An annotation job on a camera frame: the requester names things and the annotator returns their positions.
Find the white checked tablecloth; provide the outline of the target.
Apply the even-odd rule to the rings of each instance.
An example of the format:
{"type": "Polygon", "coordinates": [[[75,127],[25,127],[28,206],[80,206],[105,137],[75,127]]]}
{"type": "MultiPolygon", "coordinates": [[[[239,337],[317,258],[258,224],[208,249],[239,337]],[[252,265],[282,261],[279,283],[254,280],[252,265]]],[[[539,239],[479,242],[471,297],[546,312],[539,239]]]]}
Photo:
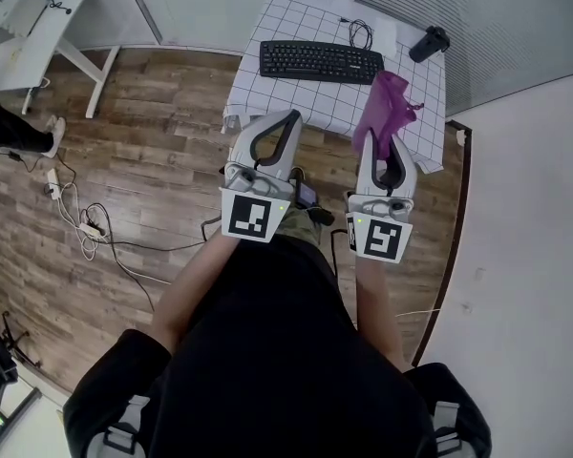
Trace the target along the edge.
{"type": "Polygon", "coordinates": [[[259,72],[260,45],[271,40],[306,40],[347,45],[351,20],[372,30],[372,47],[384,53],[386,70],[407,80],[405,98],[422,108],[399,137],[423,173],[442,170],[445,118],[445,61],[437,52],[422,63],[409,56],[424,32],[351,0],[265,0],[223,109],[224,133],[236,133],[253,117],[296,109],[319,129],[351,136],[370,94],[367,85],[273,79],[259,72]],[[384,52],[382,31],[395,38],[384,52]]]}

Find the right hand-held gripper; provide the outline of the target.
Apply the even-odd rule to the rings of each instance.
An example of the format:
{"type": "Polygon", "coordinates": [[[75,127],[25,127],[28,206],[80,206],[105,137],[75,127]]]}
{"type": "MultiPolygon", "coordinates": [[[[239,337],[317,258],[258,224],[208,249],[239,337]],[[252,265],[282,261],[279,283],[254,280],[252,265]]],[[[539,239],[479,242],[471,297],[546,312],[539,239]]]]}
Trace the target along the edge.
{"type": "Polygon", "coordinates": [[[377,175],[378,146],[372,129],[365,134],[354,192],[346,193],[350,250],[360,258],[400,263],[413,226],[417,170],[404,142],[393,135],[389,156],[392,195],[377,175]]]}

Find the person's camouflage trousers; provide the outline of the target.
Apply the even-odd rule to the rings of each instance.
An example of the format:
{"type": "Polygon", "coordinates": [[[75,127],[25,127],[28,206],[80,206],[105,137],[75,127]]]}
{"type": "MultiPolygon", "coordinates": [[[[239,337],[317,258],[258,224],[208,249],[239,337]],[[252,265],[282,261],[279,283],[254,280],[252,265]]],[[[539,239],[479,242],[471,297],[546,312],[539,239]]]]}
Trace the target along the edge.
{"type": "Polygon", "coordinates": [[[276,235],[299,239],[319,248],[322,225],[312,220],[307,210],[289,206],[276,230],[276,235]]]}

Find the glass partition with blinds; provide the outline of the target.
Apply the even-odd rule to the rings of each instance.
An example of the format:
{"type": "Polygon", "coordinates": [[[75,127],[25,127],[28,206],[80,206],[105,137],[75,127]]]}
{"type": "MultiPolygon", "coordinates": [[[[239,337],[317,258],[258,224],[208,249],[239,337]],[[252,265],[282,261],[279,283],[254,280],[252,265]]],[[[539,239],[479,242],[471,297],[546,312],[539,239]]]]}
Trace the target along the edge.
{"type": "Polygon", "coordinates": [[[447,111],[573,75],[573,0],[357,0],[422,30],[443,28],[447,111]]]}

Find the black bottle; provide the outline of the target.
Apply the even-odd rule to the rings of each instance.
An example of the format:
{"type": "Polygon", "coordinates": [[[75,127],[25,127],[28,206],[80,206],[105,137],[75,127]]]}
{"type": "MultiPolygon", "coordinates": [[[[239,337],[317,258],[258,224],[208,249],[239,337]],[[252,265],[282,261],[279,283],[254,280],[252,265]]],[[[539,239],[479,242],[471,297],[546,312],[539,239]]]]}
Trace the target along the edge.
{"type": "Polygon", "coordinates": [[[425,35],[410,48],[409,57],[414,63],[422,63],[437,52],[446,52],[451,46],[447,32],[439,26],[431,26],[425,35]]]}

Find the white desk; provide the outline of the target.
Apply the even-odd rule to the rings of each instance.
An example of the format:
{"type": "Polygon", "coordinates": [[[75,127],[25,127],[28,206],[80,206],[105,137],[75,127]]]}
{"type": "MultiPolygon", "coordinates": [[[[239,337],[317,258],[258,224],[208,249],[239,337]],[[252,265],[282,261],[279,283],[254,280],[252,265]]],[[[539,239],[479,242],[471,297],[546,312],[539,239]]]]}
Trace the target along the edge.
{"type": "Polygon", "coordinates": [[[117,57],[113,46],[102,68],[97,67],[64,36],[85,0],[4,0],[0,4],[0,92],[26,89],[22,113],[43,80],[55,52],[61,53],[95,82],[86,111],[96,105],[117,57]]]}

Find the person's black shirt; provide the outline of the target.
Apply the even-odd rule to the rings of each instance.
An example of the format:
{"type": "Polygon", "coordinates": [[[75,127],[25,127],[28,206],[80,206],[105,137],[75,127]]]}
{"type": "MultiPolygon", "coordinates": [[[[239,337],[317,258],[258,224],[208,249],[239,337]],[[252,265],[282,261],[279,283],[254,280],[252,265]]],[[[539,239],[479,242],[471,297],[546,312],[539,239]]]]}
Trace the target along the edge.
{"type": "Polygon", "coordinates": [[[124,331],[67,401],[72,458],[490,458],[449,368],[393,366],[308,242],[240,240],[173,354],[148,328],[124,331]]]}

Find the black device with screen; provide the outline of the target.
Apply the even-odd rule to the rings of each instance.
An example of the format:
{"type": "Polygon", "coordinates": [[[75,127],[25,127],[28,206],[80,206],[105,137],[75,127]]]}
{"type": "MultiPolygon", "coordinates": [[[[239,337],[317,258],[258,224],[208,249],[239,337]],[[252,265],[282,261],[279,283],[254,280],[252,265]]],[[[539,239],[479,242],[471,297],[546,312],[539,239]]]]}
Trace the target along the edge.
{"type": "Polygon", "coordinates": [[[317,205],[317,194],[303,182],[295,185],[295,204],[300,209],[309,209],[317,205]]]}

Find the purple cloth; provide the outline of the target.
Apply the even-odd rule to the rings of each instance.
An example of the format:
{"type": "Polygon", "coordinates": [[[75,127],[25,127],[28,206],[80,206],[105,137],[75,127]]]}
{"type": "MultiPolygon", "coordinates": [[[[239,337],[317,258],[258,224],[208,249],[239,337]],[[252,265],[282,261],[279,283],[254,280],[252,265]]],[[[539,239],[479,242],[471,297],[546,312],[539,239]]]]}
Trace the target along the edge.
{"type": "Polygon", "coordinates": [[[357,154],[363,152],[366,134],[372,131],[378,157],[388,158],[392,137],[416,121],[416,112],[423,109],[424,104],[413,104],[405,98],[408,85],[406,79],[392,72],[382,71],[376,75],[352,137],[352,146],[357,154]]]}

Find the white paper sheet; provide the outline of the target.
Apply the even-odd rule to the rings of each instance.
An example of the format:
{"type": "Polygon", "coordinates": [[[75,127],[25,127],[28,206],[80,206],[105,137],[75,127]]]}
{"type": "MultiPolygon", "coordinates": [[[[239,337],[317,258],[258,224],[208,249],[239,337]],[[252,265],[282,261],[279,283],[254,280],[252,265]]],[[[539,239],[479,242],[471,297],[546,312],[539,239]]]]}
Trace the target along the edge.
{"type": "Polygon", "coordinates": [[[372,26],[371,49],[384,57],[395,58],[397,54],[397,26],[391,19],[378,17],[372,26]]]}

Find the person's left forearm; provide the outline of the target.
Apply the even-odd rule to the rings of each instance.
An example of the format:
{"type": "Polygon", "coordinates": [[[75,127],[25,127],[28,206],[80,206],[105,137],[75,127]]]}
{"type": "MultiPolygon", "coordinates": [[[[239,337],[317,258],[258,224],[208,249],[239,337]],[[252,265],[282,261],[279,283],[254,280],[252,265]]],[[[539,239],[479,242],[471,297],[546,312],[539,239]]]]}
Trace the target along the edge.
{"type": "Polygon", "coordinates": [[[215,232],[165,289],[147,334],[171,354],[239,243],[240,239],[215,232]]]}

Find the person's right forearm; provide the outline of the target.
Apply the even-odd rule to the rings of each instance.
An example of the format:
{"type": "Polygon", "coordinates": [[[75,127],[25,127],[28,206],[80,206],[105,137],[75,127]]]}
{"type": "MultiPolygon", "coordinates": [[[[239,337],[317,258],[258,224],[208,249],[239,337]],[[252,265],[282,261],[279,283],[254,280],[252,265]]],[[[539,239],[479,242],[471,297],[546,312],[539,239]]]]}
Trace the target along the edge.
{"type": "Polygon", "coordinates": [[[357,257],[355,283],[359,333],[399,371],[408,371],[384,263],[357,257]]]}

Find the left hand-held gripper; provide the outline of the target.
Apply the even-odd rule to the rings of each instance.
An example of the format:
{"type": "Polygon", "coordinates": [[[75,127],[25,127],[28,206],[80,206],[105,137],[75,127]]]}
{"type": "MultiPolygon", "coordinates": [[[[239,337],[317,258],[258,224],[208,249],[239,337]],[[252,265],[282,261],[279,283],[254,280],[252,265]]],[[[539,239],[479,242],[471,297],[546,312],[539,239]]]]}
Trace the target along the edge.
{"type": "Polygon", "coordinates": [[[239,133],[224,167],[222,233],[269,243],[290,206],[294,186],[287,180],[303,129],[297,110],[259,116],[239,133]],[[260,157],[257,143],[278,132],[273,153],[260,157]]]}

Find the black keyboard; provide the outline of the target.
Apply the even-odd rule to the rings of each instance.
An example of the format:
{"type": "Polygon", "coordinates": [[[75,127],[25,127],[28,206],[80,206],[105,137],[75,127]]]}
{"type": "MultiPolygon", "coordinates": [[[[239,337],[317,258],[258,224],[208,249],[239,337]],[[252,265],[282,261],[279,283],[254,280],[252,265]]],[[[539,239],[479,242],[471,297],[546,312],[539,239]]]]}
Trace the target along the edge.
{"type": "Polygon", "coordinates": [[[262,41],[260,75],[264,77],[370,85],[384,68],[378,52],[312,41],[262,41]]]}

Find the black office chair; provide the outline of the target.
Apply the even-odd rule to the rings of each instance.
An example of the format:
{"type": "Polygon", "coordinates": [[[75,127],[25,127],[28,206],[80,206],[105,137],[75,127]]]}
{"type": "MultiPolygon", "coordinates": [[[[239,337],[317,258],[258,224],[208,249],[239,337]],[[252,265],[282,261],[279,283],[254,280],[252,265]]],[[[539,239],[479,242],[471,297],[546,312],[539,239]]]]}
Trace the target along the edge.
{"type": "Polygon", "coordinates": [[[25,398],[17,405],[13,412],[6,415],[1,409],[6,389],[19,382],[19,372],[16,362],[31,364],[38,369],[41,362],[34,362],[20,348],[20,341],[29,338],[30,332],[24,331],[14,337],[9,325],[10,312],[4,311],[1,315],[4,328],[0,332],[0,445],[9,437],[32,406],[42,397],[41,391],[33,387],[25,398]]]}

